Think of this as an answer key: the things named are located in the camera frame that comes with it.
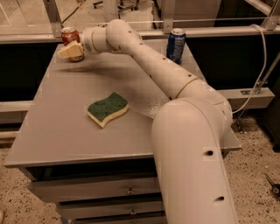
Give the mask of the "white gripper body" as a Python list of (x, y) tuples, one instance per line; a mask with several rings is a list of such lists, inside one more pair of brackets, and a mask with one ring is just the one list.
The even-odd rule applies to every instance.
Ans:
[(94, 28), (85, 28), (80, 35), (80, 42), (83, 45), (84, 50), (87, 53), (96, 54), (96, 50), (93, 44)]

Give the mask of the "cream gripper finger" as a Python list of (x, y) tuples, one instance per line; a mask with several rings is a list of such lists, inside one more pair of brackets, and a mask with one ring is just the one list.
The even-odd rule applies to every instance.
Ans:
[(73, 57), (80, 57), (84, 54), (82, 43), (72, 41), (67, 46), (64, 46), (57, 52), (58, 56), (62, 59), (69, 59)]

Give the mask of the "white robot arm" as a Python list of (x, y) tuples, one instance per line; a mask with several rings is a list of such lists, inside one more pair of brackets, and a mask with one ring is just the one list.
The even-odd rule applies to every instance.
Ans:
[(202, 79), (146, 45), (126, 22), (87, 28), (61, 58), (129, 55), (169, 97), (151, 128), (153, 155), (168, 224), (239, 224), (221, 142), (231, 128), (228, 100)]

